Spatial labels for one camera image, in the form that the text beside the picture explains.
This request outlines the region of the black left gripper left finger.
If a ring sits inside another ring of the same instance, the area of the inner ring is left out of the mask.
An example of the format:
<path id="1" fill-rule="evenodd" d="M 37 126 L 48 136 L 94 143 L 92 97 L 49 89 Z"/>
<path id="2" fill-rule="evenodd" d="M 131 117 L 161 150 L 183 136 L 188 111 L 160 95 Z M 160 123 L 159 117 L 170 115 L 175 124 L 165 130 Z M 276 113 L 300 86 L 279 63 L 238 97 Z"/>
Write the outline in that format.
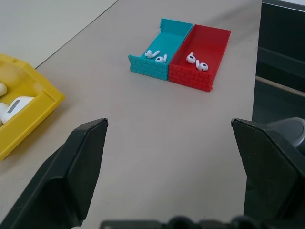
<path id="1" fill-rule="evenodd" d="M 106 118 L 75 128 L 38 169 L 2 229 L 71 229 L 88 215 L 102 165 Z"/>

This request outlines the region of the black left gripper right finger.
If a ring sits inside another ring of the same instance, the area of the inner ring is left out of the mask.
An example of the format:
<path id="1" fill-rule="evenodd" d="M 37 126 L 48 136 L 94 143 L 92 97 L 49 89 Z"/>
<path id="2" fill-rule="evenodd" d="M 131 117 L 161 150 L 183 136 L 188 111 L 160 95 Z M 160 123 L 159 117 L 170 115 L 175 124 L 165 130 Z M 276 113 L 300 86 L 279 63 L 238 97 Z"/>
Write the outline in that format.
<path id="1" fill-rule="evenodd" d="M 304 220 L 305 132 L 280 124 L 231 121 L 247 175 L 244 214 L 257 220 Z"/>

